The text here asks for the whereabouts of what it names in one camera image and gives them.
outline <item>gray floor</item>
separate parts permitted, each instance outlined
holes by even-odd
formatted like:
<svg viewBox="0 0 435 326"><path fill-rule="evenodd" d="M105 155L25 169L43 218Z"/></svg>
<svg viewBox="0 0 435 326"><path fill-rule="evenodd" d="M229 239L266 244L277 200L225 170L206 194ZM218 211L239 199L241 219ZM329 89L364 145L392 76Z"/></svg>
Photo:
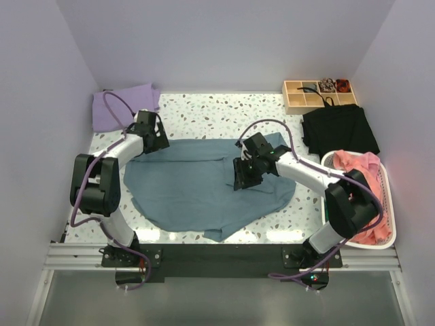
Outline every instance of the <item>gray floor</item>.
<svg viewBox="0 0 435 326"><path fill-rule="evenodd" d="M261 279L172 278L129 292L113 272L57 272L43 325L403 325L389 273L336 272L321 295Z"/></svg>

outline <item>purple cloth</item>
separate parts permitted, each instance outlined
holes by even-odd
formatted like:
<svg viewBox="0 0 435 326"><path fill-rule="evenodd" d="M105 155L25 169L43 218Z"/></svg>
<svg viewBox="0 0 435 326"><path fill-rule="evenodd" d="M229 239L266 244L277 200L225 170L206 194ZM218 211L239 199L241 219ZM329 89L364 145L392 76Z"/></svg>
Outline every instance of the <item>purple cloth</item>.
<svg viewBox="0 0 435 326"><path fill-rule="evenodd" d="M135 113L142 109L147 109L148 111L153 112L158 110L160 91L153 89L151 84L125 88L123 90L114 90L112 92L122 97ZM118 123L104 105L103 93L104 92L98 92L94 94L94 102L92 103L92 127L95 132L119 130L120 127ZM111 95L107 95L106 99L110 108L122 122L124 127L133 123L131 112L121 101Z"/></svg>

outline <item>terrazzo table surface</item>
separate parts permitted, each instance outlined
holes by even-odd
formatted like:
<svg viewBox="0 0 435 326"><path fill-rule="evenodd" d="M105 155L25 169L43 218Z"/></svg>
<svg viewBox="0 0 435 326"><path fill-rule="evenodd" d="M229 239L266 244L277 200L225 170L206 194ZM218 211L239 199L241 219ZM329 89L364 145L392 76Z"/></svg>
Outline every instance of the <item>terrazzo table surface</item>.
<svg viewBox="0 0 435 326"><path fill-rule="evenodd" d="M296 153L319 162L318 156L308 154L302 142L301 115L286 115L282 94L162 94L160 116L170 139L236 139L252 122L275 118L285 122L292 131ZM247 136L281 132L287 144L289 137L278 124L254 126ZM90 153L106 148L120 138L120 131L95 133ZM124 168L120 171L124 179ZM136 231L140 242L201 243L217 242L203 238L202 232L166 232L142 216L131 202L131 194L121 182L120 208L129 226ZM320 197L297 184L290 203L279 212L266 215L234 233L221 243L302 243L321 227ZM77 220L87 215L77 216ZM96 223L66 230L65 242L105 243L106 237Z"/></svg>

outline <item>clothing item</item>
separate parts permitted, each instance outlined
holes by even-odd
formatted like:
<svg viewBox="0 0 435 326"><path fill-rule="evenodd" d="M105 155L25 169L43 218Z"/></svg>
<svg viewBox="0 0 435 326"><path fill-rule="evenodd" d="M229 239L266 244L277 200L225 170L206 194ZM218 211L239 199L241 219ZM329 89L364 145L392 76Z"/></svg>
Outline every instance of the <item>clothing item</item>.
<svg viewBox="0 0 435 326"><path fill-rule="evenodd" d="M336 80L336 88L338 93L349 93L351 91L351 84L347 79Z"/></svg>
<svg viewBox="0 0 435 326"><path fill-rule="evenodd" d="M336 151L333 157L334 167L339 170L349 172L352 169L357 169L362 172L367 180L368 185L376 197L383 202L383 190L379 183L378 172L380 160L373 153L365 153L361 156L355 156L346 151ZM375 217L368 225L373 224L377 220ZM363 245L375 245L378 242L384 241L392 233L387 225L388 216L383 212L382 221L375 228L357 234L351 241Z"/></svg>
<svg viewBox="0 0 435 326"><path fill-rule="evenodd" d="M273 147L285 145L279 133L265 138ZM292 180L269 174L256 187L233 190L232 160L241 156L235 143L180 139L130 161L124 183L136 209L163 230L205 231L204 237L215 241L282 209L294 194Z"/></svg>
<svg viewBox="0 0 435 326"><path fill-rule="evenodd" d="M338 149L379 153L364 110L355 104L326 106L304 114L303 118L303 141L309 153L319 154L320 158Z"/></svg>
<svg viewBox="0 0 435 326"><path fill-rule="evenodd" d="M323 78L319 81L320 92L335 93L335 83L332 78Z"/></svg>
<svg viewBox="0 0 435 326"><path fill-rule="evenodd" d="M151 84L111 92L122 97L135 113L142 109L153 112L158 110L160 91L153 89ZM94 102L92 103L92 128L95 132L119 130L121 127L104 105L103 93L104 92L98 92L94 94ZM112 111L121 121L123 127L128 127L133 123L131 112L119 99L110 95L107 95L106 99Z"/></svg>

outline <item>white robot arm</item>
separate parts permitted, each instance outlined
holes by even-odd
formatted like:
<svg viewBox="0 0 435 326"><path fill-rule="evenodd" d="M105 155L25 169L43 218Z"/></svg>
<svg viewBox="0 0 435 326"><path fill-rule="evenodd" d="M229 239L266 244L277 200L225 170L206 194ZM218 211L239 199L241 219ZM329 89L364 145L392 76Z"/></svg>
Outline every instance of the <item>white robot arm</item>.
<svg viewBox="0 0 435 326"><path fill-rule="evenodd" d="M139 111L135 122L131 124L124 141L108 151L97 151L93 154L80 154L75 159L73 180L71 184L70 202L74 206L86 171L91 162L100 156L91 170L82 197L80 210L101 221L102 229L108 237L108 244L119 247L131 247L135 238L134 231L128 226L119 208L120 176L119 170L134 157L143 153L152 153L169 146L166 133L157 113L146 110Z"/></svg>
<svg viewBox="0 0 435 326"><path fill-rule="evenodd" d="M304 252L300 253L308 267L344 239L364 231L382 211L358 170L344 173L300 158L286 146L273 148L261 133L236 145L241 147L242 156L233 160L234 190L258 185L264 173L272 173L295 180L325 197L329 221L305 240Z"/></svg>

